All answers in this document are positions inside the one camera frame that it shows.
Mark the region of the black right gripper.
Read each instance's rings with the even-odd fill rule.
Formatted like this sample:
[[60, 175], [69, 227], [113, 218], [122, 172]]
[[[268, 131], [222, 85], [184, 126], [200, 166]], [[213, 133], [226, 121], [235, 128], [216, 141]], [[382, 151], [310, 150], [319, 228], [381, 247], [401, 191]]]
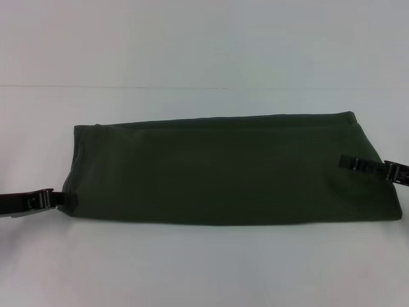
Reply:
[[350, 171], [372, 175], [386, 173], [385, 179], [393, 184], [409, 187], [409, 166], [392, 161], [377, 162], [349, 155], [341, 155], [338, 166]]

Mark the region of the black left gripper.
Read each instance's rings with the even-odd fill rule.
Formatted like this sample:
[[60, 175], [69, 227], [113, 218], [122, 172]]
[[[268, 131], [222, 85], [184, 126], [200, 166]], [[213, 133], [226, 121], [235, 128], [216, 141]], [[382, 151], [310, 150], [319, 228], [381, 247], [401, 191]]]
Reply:
[[53, 189], [0, 194], [0, 217], [23, 217], [53, 209], [54, 206], [75, 208], [77, 204], [76, 194], [55, 192]]

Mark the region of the dark green t-shirt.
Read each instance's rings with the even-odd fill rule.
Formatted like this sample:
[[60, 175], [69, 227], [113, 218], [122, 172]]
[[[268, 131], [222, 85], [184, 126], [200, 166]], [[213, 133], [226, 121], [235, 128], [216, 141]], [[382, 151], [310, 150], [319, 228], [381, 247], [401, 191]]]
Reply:
[[338, 166], [380, 162], [351, 112], [78, 125], [63, 186], [71, 217], [262, 226], [396, 221], [393, 183]]

